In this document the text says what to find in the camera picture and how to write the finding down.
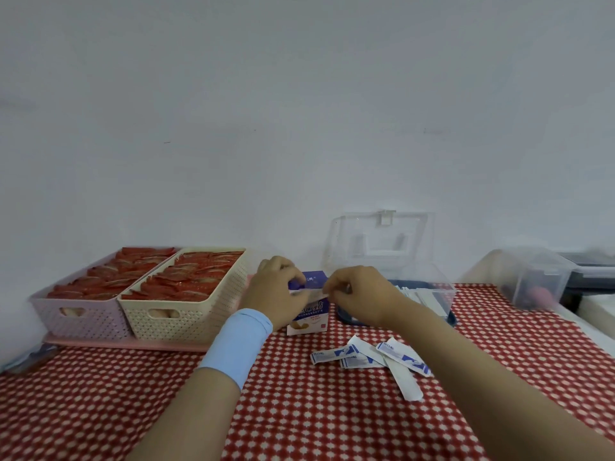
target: red checkered tablecloth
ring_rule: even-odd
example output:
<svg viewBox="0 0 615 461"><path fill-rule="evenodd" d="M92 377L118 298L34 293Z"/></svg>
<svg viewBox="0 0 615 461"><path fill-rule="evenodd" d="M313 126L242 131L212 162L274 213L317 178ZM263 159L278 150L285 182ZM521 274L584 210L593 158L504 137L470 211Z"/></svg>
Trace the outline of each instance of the red checkered tablecloth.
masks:
<svg viewBox="0 0 615 461"><path fill-rule="evenodd" d="M615 441L615 361L550 312L513 309L492 286L459 286L457 329L511 371ZM309 353L355 333L267 340L242 391L226 459L480 459L485 452L437 379L407 403L387 369L314 366ZM0 376L0 459L121 460L198 364L198 353L67 348L40 370Z"/></svg>

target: right hand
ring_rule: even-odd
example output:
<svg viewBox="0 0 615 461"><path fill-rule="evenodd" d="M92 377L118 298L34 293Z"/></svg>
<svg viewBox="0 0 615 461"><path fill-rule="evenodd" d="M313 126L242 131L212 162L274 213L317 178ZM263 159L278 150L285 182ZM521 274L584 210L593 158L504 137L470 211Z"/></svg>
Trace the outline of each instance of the right hand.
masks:
<svg viewBox="0 0 615 461"><path fill-rule="evenodd" d="M351 316L367 325L387 329L394 325L400 306L409 301L374 267L362 265L335 271L322 289L331 302Z"/></svg>

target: hand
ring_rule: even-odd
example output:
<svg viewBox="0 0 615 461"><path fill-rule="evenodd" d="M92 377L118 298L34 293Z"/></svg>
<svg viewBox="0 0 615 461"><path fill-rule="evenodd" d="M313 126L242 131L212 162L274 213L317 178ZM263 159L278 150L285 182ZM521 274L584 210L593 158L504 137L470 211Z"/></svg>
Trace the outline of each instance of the hand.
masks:
<svg viewBox="0 0 615 461"><path fill-rule="evenodd" d="M322 289L331 302L342 306L351 316L367 325L387 329L393 328L400 305L410 301L374 267L362 265L335 271Z"/></svg>
<svg viewBox="0 0 615 461"><path fill-rule="evenodd" d="M240 309L254 309L264 313L273 330L288 325L308 304L309 291L304 289L296 294L288 292L288 282L296 279L304 285L306 278L294 263L276 255L258 265L257 274L250 280Z"/></svg>

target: white wall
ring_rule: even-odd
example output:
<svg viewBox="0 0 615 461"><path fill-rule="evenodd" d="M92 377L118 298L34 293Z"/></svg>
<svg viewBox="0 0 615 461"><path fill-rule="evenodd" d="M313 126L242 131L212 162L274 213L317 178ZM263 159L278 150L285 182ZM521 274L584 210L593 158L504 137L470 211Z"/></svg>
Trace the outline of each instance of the white wall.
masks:
<svg viewBox="0 0 615 461"><path fill-rule="evenodd" d="M125 244L318 268L347 209L490 249L612 243L612 0L0 0L0 362Z"/></svg>

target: table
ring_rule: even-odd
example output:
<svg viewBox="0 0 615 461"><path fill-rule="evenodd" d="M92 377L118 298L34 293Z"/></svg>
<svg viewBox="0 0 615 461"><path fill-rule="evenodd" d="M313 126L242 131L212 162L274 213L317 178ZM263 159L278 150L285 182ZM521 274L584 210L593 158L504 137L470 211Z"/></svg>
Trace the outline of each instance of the table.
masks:
<svg viewBox="0 0 615 461"><path fill-rule="evenodd" d="M488 285L457 285L457 329L611 441L615 361L554 313L512 308ZM314 366L309 353L355 333L331 312L326 333L266 341L233 416L225 459L485 458L437 379L408 403L387 369ZM0 458L122 460L200 361L199 353L66 348L25 377L0 376Z"/></svg>

